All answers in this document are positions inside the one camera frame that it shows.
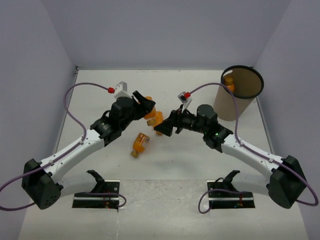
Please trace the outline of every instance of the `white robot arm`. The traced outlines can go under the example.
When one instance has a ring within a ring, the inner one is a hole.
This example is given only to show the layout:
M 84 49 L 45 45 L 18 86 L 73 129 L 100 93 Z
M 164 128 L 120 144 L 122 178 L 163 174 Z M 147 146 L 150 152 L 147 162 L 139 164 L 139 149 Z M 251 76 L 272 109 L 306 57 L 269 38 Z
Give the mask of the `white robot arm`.
M 137 91 L 130 97 L 124 82 L 117 85 L 114 96 L 116 102 L 111 109 L 104 112 L 85 135 L 50 157 L 39 162 L 31 159 L 24 165 L 22 188 L 40 209 L 49 208 L 60 197 L 91 192 L 103 184 L 104 180 L 93 170 L 74 177 L 64 175 L 87 156 L 119 138 L 132 121 L 143 118 L 156 104 Z
M 218 123 L 217 113 L 208 104 L 200 105 L 196 115 L 182 104 L 179 109 L 171 111 L 170 116 L 155 126 L 154 130 L 170 137 L 173 127 L 176 128 L 176 134 L 182 129 L 202 133 L 208 147 L 243 161 L 261 174 L 232 171 L 223 180 L 224 189 L 228 191 L 267 195 L 279 206 L 289 209 L 308 186 L 297 159 L 290 155 L 283 158 L 245 142 Z M 318 205 L 317 196 L 314 196 L 315 205 L 312 206 Z

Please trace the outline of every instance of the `gray wall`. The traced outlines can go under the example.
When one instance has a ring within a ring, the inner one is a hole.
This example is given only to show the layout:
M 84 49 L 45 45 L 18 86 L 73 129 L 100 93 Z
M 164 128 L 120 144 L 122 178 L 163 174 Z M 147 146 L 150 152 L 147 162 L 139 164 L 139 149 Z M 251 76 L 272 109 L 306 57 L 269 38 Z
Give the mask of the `gray wall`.
M 62 97 L 74 67 L 40 0 L 0 1 L 0 184 L 24 163 L 51 155 L 64 111 Z M 21 181 L 0 194 L 0 204 L 29 203 Z M 0 238 L 18 238 L 25 211 L 0 211 Z
M 265 79 L 261 108 L 274 151 L 299 159 L 320 194 L 320 1 L 292 0 L 256 68 Z M 314 201 L 308 190 L 301 199 Z M 320 237 L 320 206 L 300 206 L 311 240 Z
M 252 66 L 290 0 L 42 0 L 87 69 Z

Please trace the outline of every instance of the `black metal bracket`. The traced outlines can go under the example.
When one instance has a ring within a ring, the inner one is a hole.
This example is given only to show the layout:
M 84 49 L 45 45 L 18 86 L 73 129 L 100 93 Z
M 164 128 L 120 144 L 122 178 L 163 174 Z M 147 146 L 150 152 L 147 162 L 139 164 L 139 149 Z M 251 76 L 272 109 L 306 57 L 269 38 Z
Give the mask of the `black metal bracket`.
M 40 163 L 34 159 L 27 161 L 24 165 L 23 173 L 40 168 Z M 39 207 L 47 209 L 52 206 L 61 196 L 61 185 L 51 179 L 51 172 L 46 173 L 43 169 L 22 178 L 22 188 Z
M 97 181 L 91 193 L 119 194 L 119 180 Z M 76 193 L 73 198 L 72 208 L 75 209 L 119 209 L 118 196 L 94 196 L 85 193 Z
M 224 189 L 235 191 L 225 183 L 225 180 L 208 180 L 207 189 Z M 210 209 L 252 209 L 255 208 L 254 196 L 252 192 L 243 194 L 228 193 L 222 191 L 213 191 L 208 194 Z
M 294 170 L 306 180 L 299 161 L 295 157 L 289 155 L 282 160 L 282 164 Z M 270 183 L 266 186 L 269 196 L 279 206 L 289 209 L 297 201 L 306 186 L 284 167 L 279 166 L 277 169 L 273 169 L 272 172 Z
M 183 129 L 202 133 L 205 144 L 222 153 L 221 144 L 225 138 L 233 132 L 218 123 L 218 115 L 213 107 L 208 104 L 198 106 L 196 115 L 185 109 L 182 112 L 183 104 L 177 110 L 173 110 L 170 116 L 153 129 L 168 137 L 171 137 L 173 128 L 176 127 L 176 134 Z
M 133 96 L 138 102 L 133 97 L 118 97 L 112 104 L 111 110 L 105 111 L 102 117 L 90 126 L 90 129 L 95 130 L 104 140 L 104 146 L 119 138 L 132 121 L 139 120 L 150 113 L 156 104 L 143 97 L 138 91 L 134 91 Z

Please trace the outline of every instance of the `orange object in container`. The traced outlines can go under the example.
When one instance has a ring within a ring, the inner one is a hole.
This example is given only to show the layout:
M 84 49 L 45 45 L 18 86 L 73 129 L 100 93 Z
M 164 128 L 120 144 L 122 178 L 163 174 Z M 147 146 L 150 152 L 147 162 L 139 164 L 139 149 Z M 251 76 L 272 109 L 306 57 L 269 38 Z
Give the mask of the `orange object in container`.
M 146 96 L 145 98 L 148 99 L 148 100 L 151 100 L 151 101 L 153 100 L 152 97 L 150 97 L 150 96 Z M 156 117 L 156 108 L 153 107 L 152 111 L 150 113 L 148 113 L 147 115 L 145 115 L 143 118 L 147 120 L 146 124 L 148 126 L 153 126 L 153 125 L 156 124 L 156 118 L 155 117 Z
M 139 154 L 141 154 L 149 145 L 149 141 L 150 137 L 140 132 L 133 143 L 131 155 L 134 158 L 139 157 Z
M 232 77 L 227 77 L 225 80 L 224 80 L 224 85 L 226 85 L 226 87 L 228 89 L 231 90 L 232 93 L 235 92 L 235 85 L 234 85 L 234 80 Z
M 155 112 L 155 126 L 159 125 L 160 123 L 162 123 L 164 121 L 164 115 L 162 114 L 161 111 L 157 111 Z M 162 136 L 162 133 L 159 131 L 155 131 L 157 135 Z

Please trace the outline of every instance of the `cylindrical container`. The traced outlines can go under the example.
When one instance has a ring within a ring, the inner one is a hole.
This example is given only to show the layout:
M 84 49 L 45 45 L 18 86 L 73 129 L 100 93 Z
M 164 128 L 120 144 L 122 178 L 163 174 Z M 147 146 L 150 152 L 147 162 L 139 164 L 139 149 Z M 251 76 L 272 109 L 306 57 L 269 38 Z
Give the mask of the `cylindrical container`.
M 150 137 L 140 132 L 133 143 L 131 155 L 134 158 L 139 157 L 139 154 L 141 154 L 149 145 L 149 141 Z
M 159 125 L 163 121 L 164 121 L 164 115 L 162 114 L 162 112 L 161 111 L 155 112 L 155 125 L 153 127 Z M 155 133 L 159 136 L 162 136 L 162 133 L 159 131 L 155 131 Z
M 243 65 L 230 66 L 224 70 L 221 75 L 221 84 L 225 85 L 225 79 L 227 78 L 233 79 L 233 95 L 240 116 L 264 89 L 264 79 L 255 69 Z M 236 108 L 232 96 L 222 86 L 218 88 L 213 110 L 222 120 L 233 121 L 236 119 Z

